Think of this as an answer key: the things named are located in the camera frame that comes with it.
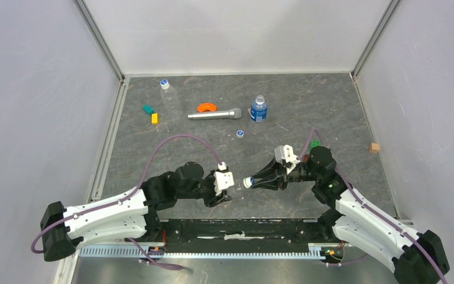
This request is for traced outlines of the blue labelled Pocari bottle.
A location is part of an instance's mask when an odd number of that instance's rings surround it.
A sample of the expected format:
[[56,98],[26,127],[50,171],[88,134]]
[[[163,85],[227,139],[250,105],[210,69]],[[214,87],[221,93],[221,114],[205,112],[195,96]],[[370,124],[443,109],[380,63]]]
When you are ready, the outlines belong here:
[[253,122],[263,122],[267,118],[267,102],[263,95],[258,95],[252,102],[250,118]]

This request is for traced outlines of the clear bottle with blue-white cap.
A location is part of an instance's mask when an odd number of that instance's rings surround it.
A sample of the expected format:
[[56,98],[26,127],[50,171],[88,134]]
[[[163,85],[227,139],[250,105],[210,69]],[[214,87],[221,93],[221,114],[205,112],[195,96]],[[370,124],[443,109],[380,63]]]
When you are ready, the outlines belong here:
[[160,81],[160,88],[161,98],[169,116],[173,119],[181,118],[183,110],[181,108],[181,103],[176,89],[167,79]]

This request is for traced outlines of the white cap of bottle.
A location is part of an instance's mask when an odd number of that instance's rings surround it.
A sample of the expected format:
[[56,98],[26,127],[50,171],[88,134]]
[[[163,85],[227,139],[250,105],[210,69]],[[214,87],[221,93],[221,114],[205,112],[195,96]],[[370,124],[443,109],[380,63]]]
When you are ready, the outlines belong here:
[[249,189],[255,184],[255,179],[253,177],[246,177],[243,179],[243,185],[245,188]]

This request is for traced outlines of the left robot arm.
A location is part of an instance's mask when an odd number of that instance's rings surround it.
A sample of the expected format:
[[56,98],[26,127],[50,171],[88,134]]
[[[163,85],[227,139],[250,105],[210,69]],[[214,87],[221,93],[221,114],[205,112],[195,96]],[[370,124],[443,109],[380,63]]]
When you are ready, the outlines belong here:
[[179,199],[201,199],[208,208],[229,201],[234,176],[222,163],[208,175],[196,162],[154,176],[128,191],[89,204],[49,204],[40,222],[41,250],[47,262],[71,256],[86,246],[116,239],[157,240],[163,231],[157,212]]

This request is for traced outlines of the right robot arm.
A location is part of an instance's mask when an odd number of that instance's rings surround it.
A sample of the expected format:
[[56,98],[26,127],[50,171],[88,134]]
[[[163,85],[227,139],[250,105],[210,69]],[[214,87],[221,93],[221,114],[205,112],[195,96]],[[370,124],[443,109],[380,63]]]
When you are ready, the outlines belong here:
[[331,150],[316,146],[303,158],[279,146],[262,170],[243,180],[246,188],[284,190],[292,182],[314,182],[315,198],[329,207],[318,219],[319,237],[336,238],[378,260],[398,283],[446,283],[449,262],[440,237],[405,225],[367,200],[342,177]]

